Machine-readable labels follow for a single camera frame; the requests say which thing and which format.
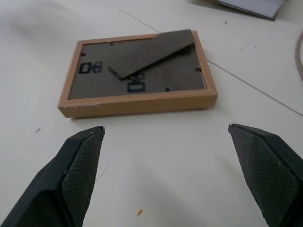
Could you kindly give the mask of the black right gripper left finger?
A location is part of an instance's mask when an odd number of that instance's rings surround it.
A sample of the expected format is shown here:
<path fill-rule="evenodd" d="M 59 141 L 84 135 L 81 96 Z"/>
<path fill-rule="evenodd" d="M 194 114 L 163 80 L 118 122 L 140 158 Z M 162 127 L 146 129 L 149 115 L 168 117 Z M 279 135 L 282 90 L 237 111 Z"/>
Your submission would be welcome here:
<path fill-rule="evenodd" d="M 81 227 L 96 181 L 105 128 L 69 137 L 34 177 L 3 227 Z"/>

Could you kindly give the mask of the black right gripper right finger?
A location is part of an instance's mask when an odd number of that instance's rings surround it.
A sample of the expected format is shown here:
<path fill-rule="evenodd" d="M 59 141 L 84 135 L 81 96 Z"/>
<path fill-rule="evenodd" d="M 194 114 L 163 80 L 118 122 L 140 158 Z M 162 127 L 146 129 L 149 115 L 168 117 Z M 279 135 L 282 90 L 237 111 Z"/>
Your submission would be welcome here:
<path fill-rule="evenodd" d="M 230 124 L 245 182 L 270 227 L 303 225 L 303 160 L 278 135 Z"/>

